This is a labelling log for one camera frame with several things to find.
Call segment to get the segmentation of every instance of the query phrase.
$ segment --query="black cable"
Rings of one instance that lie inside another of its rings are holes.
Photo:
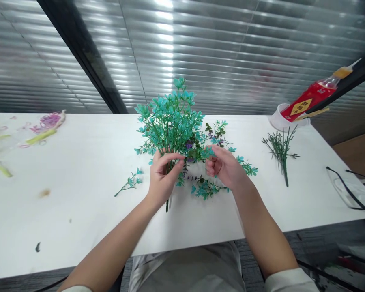
[[[346,172],[350,172],[350,173],[354,173],[354,174],[357,174],[359,176],[362,176],[365,178],[365,176],[363,174],[359,174],[358,172],[352,172],[351,170],[345,170]]]
[[[43,287],[43,288],[41,288],[41,289],[39,289],[39,290],[35,290],[34,292],[43,292],[43,291],[49,290],[50,288],[53,288],[54,286],[57,286],[58,284],[60,284],[60,283],[62,283],[63,281],[65,281],[67,277],[68,277],[68,276],[66,276],[65,278],[62,278],[61,280],[59,280],[59,281],[57,281],[57,282],[55,282],[55,283],[52,283],[51,285],[48,285],[48,286],[46,286],[46,287]]]
[[[307,268],[307,269],[309,269],[311,271],[314,271],[318,275],[320,275],[322,277],[325,277],[326,279],[328,279],[330,281],[333,281],[334,283],[339,284],[342,287],[344,287],[344,288],[346,288],[346,289],[348,289],[350,291],[353,291],[353,292],[364,292],[363,290],[361,290],[361,289],[359,289],[357,287],[354,287],[353,285],[351,285],[351,284],[349,284],[349,283],[347,283],[345,281],[342,281],[341,279],[339,279],[339,278],[337,278],[337,277],[335,277],[333,275],[330,275],[330,274],[328,274],[328,273],[326,273],[326,272],[324,272],[324,271],[322,271],[322,270],[320,270],[318,268],[315,268],[314,266],[311,266],[311,265],[309,265],[309,264],[307,264],[305,262],[302,262],[301,260],[296,259],[296,261],[297,261],[297,263],[299,265],[301,265],[301,266],[303,266],[303,267],[305,267],[305,268]]]

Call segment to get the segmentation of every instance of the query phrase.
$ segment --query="finger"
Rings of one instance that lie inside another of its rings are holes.
[[[166,153],[164,156],[162,156],[158,161],[156,166],[156,172],[162,172],[163,167],[170,161],[174,159],[184,159],[185,156],[181,155],[179,153]]]
[[[184,160],[179,160],[172,170],[167,174],[166,178],[170,179],[171,181],[175,182],[178,178],[180,172],[182,172],[184,167]]]
[[[207,175],[214,176],[215,175],[214,170],[207,170]]]
[[[206,159],[206,167],[214,167],[214,164],[213,161]]]
[[[214,151],[215,155],[216,155],[218,158],[222,159],[223,161],[224,161],[224,160],[227,160],[227,159],[230,159],[231,157],[232,157],[232,158],[234,157],[234,156],[231,154],[231,152],[230,152],[230,151],[226,150],[226,149],[225,149],[225,148],[223,148],[223,147],[220,147],[220,146],[217,146],[217,145],[209,145],[209,146],[207,146],[207,147],[211,148],[211,149]]]
[[[161,153],[159,152],[159,150],[157,150],[154,154],[154,157],[153,157],[153,164],[156,163],[161,157]]]

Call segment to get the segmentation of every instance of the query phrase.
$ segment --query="dark green artificial sprig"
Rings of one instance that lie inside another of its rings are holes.
[[[120,189],[119,192],[116,193],[115,197],[121,191],[125,191],[125,190],[132,189],[132,188],[135,189],[135,185],[141,184],[142,183],[142,180],[140,178],[136,178],[135,177],[135,176],[140,175],[140,174],[143,174],[143,171],[140,170],[139,168],[137,168],[137,172],[136,173],[131,172],[131,175],[132,176],[127,178],[127,183]]]
[[[203,197],[204,201],[208,199],[208,197],[212,197],[213,194],[218,193],[221,189],[226,189],[227,192],[230,191],[227,187],[220,187],[209,179],[204,179],[202,176],[188,176],[187,179],[190,179],[191,181],[195,180],[197,183],[197,187],[192,185],[191,194],[196,193],[195,196]]]
[[[297,154],[288,154],[289,142],[293,139],[293,135],[296,133],[296,127],[290,132],[291,127],[288,128],[287,136],[285,137],[284,129],[283,133],[279,132],[273,133],[272,135],[268,133],[269,138],[262,139],[274,156],[277,159],[278,168],[281,169],[281,174],[284,174],[285,184],[288,187],[288,173],[287,173],[287,157],[292,156],[293,158],[299,157]]]

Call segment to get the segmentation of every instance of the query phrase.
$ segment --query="teal artificial leaves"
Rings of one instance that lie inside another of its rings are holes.
[[[202,130],[203,115],[191,109],[195,105],[193,92],[186,91],[185,79],[175,79],[174,85],[177,87],[172,94],[166,94],[165,97],[153,99],[147,105],[138,105],[135,108],[140,114],[139,122],[144,126],[137,131],[142,133],[144,141],[142,146],[135,149],[137,154],[149,153],[154,155],[159,150],[164,155],[164,149],[168,152],[176,152],[186,157],[184,161],[183,172],[180,173],[177,186],[183,186],[185,179],[195,181],[196,186],[192,187],[192,192],[197,197],[206,200],[227,187],[215,185],[209,179],[203,177],[187,176],[189,163],[205,162],[210,155],[214,155],[211,148],[206,147],[206,142],[216,144],[220,147],[227,146],[228,141],[224,139],[226,133],[226,121],[216,121],[211,127],[206,123],[206,128]],[[229,147],[230,152],[235,152],[236,148]],[[238,158],[248,175],[256,175],[257,168],[252,168],[251,164],[246,163],[243,157]],[[177,161],[172,161],[168,165],[169,172]]]

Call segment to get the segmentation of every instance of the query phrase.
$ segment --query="eyeglasses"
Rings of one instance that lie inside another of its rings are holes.
[[[343,181],[343,179],[342,179],[342,177],[339,175],[339,173],[338,172],[336,172],[335,170],[332,170],[330,167],[326,167],[326,169],[328,169],[328,170],[331,170],[332,172],[335,172],[337,175],[338,175],[338,177],[339,177],[339,179],[341,180],[341,182],[343,183],[343,185],[344,185],[344,187],[345,187],[345,189],[346,189],[346,191],[348,192],[348,194],[350,195],[350,197],[352,197],[352,199],[360,206],[360,208],[350,208],[350,209],[354,209],[354,210],[364,210],[365,211],[365,206],[364,206],[364,204],[362,204],[361,202],[360,202],[360,200],[358,200],[357,198],[356,198],[356,196],[352,193],[352,191],[351,190],[349,190],[349,188],[347,187],[347,185],[345,184],[345,182]],[[362,175],[362,174],[359,174],[359,173],[356,173],[356,172],[352,172],[352,171],[350,171],[350,170],[345,170],[346,172],[350,172],[350,173],[353,173],[353,174],[357,174],[357,175],[359,175],[359,176],[363,176],[364,178],[365,178],[365,176],[364,175]]]

